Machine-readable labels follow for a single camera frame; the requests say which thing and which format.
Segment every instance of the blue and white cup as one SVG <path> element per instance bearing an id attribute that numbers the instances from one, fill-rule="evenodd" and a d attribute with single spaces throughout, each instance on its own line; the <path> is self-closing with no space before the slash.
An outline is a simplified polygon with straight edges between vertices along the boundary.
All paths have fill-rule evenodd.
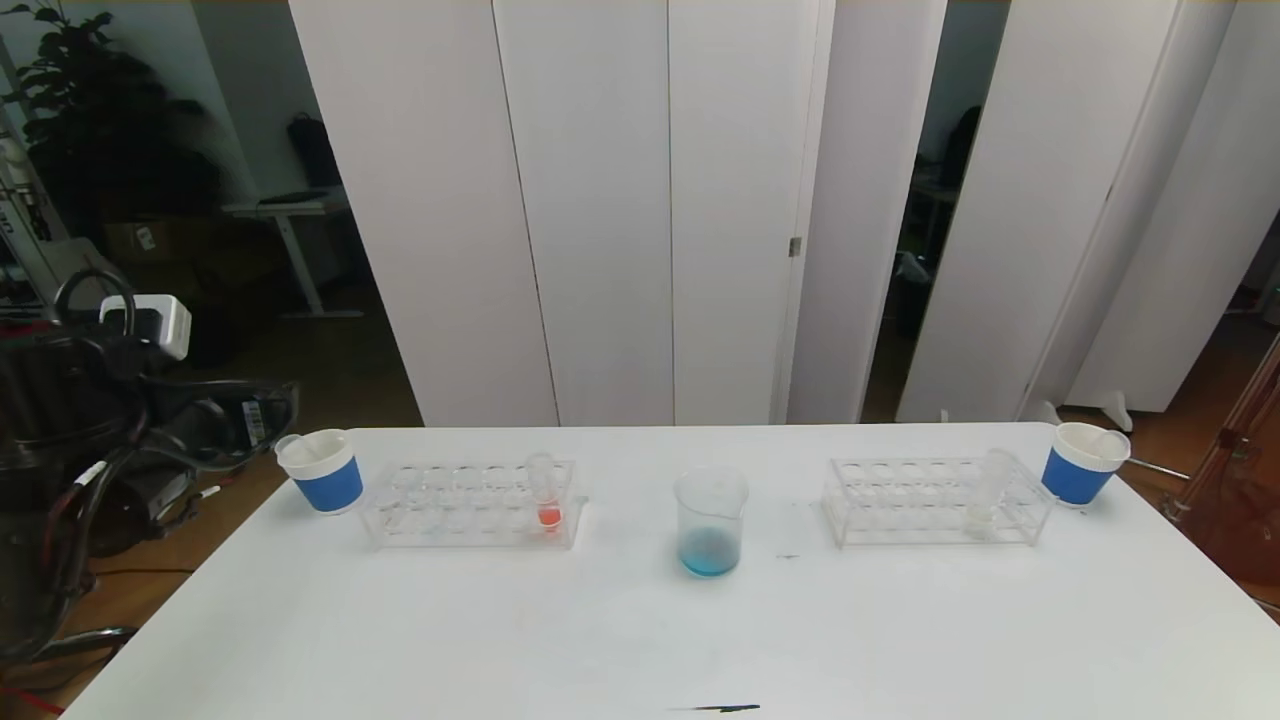
<path id="1" fill-rule="evenodd" d="M 275 443 L 275 461 L 293 478 L 311 507 L 325 515 L 344 512 L 365 489 L 356 454 L 343 430 L 284 436 Z"/>
<path id="2" fill-rule="evenodd" d="M 1129 460 L 1129 438 L 1085 423 L 1062 423 L 1041 482 L 1068 505 L 1088 505 Z"/>

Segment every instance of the clear acrylic rack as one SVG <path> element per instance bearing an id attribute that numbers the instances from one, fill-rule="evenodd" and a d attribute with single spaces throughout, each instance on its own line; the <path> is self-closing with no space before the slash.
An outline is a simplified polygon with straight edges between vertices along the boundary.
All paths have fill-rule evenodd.
<path id="1" fill-rule="evenodd" d="M 1036 544 L 1055 502 L 1016 459 L 975 510 L 983 457 L 832 460 L 823 514 L 836 544 Z"/>
<path id="2" fill-rule="evenodd" d="M 552 460 L 543 487 L 524 462 L 385 468 L 360 510 L 379 547 L 573 547 L 586 495 L 573 462 Z"/>

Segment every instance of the white folding screen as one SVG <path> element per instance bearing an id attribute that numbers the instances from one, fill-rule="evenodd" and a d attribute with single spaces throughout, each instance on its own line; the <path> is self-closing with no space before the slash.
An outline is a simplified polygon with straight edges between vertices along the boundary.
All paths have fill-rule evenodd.
<path id="1" fill-rule="evenodd" d="M 946 0 L 840 3 L 787 420 L 856 421 Z"/>
<path id="2" fill-rule="evenodd" d="M 782 419 L 835 0 L 292 8 L 428 424 Z"/>
<path id="3" fill-rule="evenodd" d="M 1178 158 L 1068 395 L 1164 411 L 1280 206 L 1280 5 L 1238 3 Z"/>
<path id="4" fill-rule="evenodd" d="M 1068 393 L 1080 374 L 1107 310 L 1115 305 L 1125 269 L 1143 242 L 1196 108 L 1204 95 L 1234 9 L 1234 3 L 1179 4 L 1133 140 L 1023 406 L 1024 418 L 1042 416 L 1046 402 L 1059 406 L 1070 400 L 1070 405 L 1082 405 L 1080 398 L 1069 398 Z M 1215 243 L 1210 256 L 1216 254 Z M 1143 348 L 1143 377 L 1147 377 L 1153 355 L 1146 351 L 1146 343 L 1137 347 Z M 1112 387 L 1110 392 L 1105 387 L 1100 389 L 1093 393 L 1093 400 L 1101 405 L 1120 388 Z"/>
<path id="5" fill-rule="evenodd" d="M 488 3 L 291 3 L 428 425 L 556 424 Z"/>
<path id="6" fill-rule="evenodd" d="M 561 424 L 669 425 L 667 5 L 493 9 Z"/>
<path id="7" fill-rule="evenodd" d="M 785 416 L 833 12 L 669 3 L 677 424 Z"/>
<path id="8" fill-rule="evenodd" d="M 1170 0 L 1014 3 L 900 421 L 1012 420 L 1169 36 Z"/>

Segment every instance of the black pen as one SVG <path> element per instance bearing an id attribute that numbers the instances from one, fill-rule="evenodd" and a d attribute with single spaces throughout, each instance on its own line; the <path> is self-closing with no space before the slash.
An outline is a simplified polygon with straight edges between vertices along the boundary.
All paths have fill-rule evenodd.
<path id="1" fill-rule="evenodd" d="M 699 707 L 673 707 L 672 710 L 704 710 L 709 712 L 741 712 L 742 710 L 759 710 L 759 705 L 703 705 Z"/>

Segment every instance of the glass beaker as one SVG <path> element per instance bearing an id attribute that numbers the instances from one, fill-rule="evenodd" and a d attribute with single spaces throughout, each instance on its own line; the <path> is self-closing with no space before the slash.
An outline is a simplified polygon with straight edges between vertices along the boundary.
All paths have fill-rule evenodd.
<path id="1" fill-rule="evenodd" d="M 733 468 L 694 468 L 676 480 L 676 553 L 703 578 L 737 566 L 746 479 Z"/>

